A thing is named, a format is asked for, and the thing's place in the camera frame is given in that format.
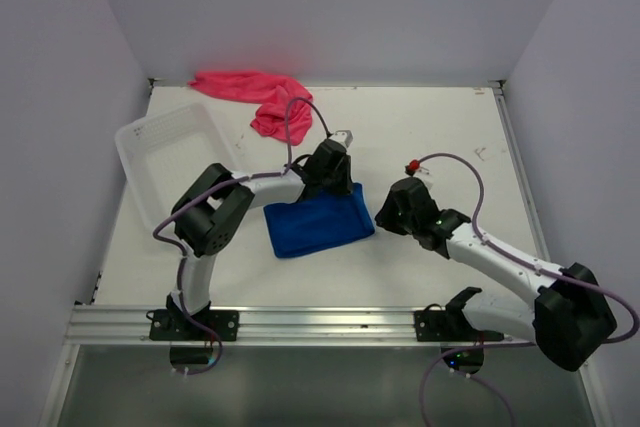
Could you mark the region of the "blue towel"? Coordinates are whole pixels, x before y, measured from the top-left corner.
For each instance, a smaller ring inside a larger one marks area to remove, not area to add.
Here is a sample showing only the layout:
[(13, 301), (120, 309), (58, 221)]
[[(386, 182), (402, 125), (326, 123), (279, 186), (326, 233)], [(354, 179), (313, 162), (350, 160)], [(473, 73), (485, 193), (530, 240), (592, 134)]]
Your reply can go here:
[(298, 203), (267, 205), (263, 212), (272, 249), (280, 259), (341, 247), (375, 232), (361, 183), (354, 183), (347, 196), (322, 192)]

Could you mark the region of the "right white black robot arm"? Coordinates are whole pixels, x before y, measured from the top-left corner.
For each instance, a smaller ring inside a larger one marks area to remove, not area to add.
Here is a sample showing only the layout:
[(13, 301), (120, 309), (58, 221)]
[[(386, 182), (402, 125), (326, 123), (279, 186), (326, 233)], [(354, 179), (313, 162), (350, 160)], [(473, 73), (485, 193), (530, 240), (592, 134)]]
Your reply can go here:
[(442, 307), (414, 313), (421, 342), (534, 343), (558, 367), (577, 370), (614, 333), (617, 322), (593, 272), (578, 263), (563, 268), (477, 234), (468, 216), (438, 208), (427, 186), (407, 177), (395, 182), (375, 216), (378, 227), (409, 235), (447, 260), (465, 264), (508, 290), (492, 295), (469, 286)]

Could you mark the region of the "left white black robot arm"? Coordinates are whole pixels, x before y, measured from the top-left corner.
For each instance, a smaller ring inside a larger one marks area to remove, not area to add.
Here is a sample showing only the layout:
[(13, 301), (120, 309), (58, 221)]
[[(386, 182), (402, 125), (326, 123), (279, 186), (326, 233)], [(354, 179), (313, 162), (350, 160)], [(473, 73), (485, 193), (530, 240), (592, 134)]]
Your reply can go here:
[(170, 217), (153, 232), (155, 239), (181, 251), (176, 286), (170, 294), (178, 310), (172, 326), (185, 339), (201, 337), (208, 326), (209, 286), (217, 255), (225, 249), (246, 214), (283, 204), (295, 207), (327, 195), (353, 192), (351, 132), (340, 130), (323, 140), (303, 164), (288, 160), (281, 171), (234, 172), (214, 163), (174, 205)]

